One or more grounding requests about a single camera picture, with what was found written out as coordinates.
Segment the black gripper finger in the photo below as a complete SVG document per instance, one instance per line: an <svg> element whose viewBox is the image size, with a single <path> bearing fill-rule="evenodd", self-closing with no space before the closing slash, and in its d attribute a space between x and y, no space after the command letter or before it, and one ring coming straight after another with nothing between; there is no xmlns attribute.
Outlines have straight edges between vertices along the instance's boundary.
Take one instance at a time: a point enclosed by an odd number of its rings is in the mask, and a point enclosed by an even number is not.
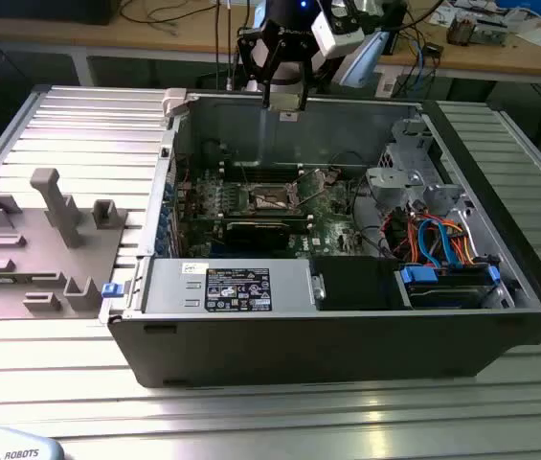
<svg viewBox="0 0 541 460"><path fill-rule="evenodd" d="M302 85L297 105L298 111L304 111L309 89L315 83L313 58L318 52L318 45L311 40L298 40L294 45L294 56L299 64Z"/></svg>
<svg viewBox="0 0 541 460"><path fill-rule="evenodd" d="M257 64L253 58L253 51L261 41L267 50L265 61ZM243 29L238 32L237 47L242 66L249 81L261 83L262 107L270 107L271 81L282 63L285 50L285 37L281 29L273 27Z"/></svg>

